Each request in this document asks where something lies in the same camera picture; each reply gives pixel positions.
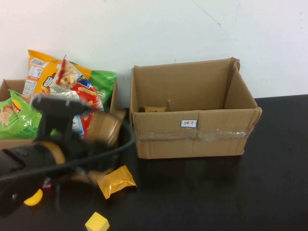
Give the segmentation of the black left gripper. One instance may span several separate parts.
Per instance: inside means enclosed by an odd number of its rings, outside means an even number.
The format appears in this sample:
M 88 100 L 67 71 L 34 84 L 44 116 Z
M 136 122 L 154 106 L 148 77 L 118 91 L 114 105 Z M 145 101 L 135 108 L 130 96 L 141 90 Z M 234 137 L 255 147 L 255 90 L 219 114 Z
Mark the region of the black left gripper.
M 64 166 L 66 167 L 92 164 L 94 155 L 101 154 L 103 157 L 93 163 L 94 167 L 116 167 L 118 153 L 106 155 L 107 152 L 113 149 L 115 148 L 105 143 L 95 143 L 92 146 L 75 133 L 63 135 Z

